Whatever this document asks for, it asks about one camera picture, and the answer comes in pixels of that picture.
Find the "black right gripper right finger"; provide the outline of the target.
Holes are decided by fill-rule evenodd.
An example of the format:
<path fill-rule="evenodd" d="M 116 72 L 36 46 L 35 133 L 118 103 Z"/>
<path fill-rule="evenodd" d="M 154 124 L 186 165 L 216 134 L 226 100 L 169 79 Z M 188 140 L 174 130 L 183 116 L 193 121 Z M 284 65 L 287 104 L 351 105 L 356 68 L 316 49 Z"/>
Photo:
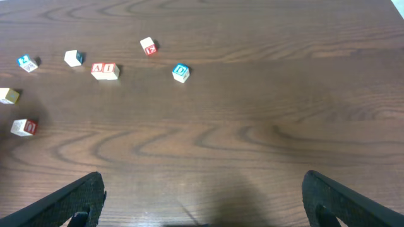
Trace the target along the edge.
<path fill-rule="evenodd" d="M 357 193 L 356 191 L 309 170 L 302 182 L 302 201 L 315 227 L 403 226 L 403 215 Z"/>

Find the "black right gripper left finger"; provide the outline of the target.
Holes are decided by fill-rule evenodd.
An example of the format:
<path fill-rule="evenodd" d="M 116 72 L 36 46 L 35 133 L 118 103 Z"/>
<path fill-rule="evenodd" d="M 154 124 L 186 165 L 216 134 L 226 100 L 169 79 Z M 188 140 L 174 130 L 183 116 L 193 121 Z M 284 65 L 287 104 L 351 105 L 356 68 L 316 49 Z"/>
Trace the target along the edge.
<path fill-rule="evenodd" d="M 4 218 L 1 226 L 96 227 L 106 199 L 102 175 L 91 172 Z"/>

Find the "red I letter block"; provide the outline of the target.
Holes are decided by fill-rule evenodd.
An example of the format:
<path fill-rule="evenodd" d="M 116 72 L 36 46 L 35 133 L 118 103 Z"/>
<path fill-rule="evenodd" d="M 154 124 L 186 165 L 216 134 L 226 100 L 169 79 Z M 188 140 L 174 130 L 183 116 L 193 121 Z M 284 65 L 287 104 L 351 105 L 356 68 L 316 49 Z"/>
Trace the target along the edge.
<path fill-rule="evenodd" d="M 102 69 L 102 75 L 105 80 L 117 80 L 120 69 L 116 63 L 105 63 Z"/>

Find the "red A letter block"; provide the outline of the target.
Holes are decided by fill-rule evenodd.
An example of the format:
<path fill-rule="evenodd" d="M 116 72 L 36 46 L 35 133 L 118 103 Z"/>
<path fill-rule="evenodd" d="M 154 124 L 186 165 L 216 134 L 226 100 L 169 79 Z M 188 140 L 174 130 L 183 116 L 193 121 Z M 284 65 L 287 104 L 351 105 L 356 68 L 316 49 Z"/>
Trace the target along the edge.
<path fill-rule="evenodd" d="M 104 80 L 105 74 L 103 73 L 105 63 L 104 62 L 96 62 L 92 64 L 91 74 L 97 80 Z"/>

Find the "blue 2 number block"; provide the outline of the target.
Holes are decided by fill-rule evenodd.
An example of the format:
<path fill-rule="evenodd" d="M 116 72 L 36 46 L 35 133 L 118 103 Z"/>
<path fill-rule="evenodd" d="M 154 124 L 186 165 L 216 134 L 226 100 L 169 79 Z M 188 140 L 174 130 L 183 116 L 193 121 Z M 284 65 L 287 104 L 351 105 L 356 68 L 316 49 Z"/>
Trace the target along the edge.
<path fill-rule="evenodd" d="M 19 57 L 16 61 L 17 64 L 28 73 L 38 68 L 37 63 L 34 60 L 32 60 L 30 56 L 27 54 Z"/>

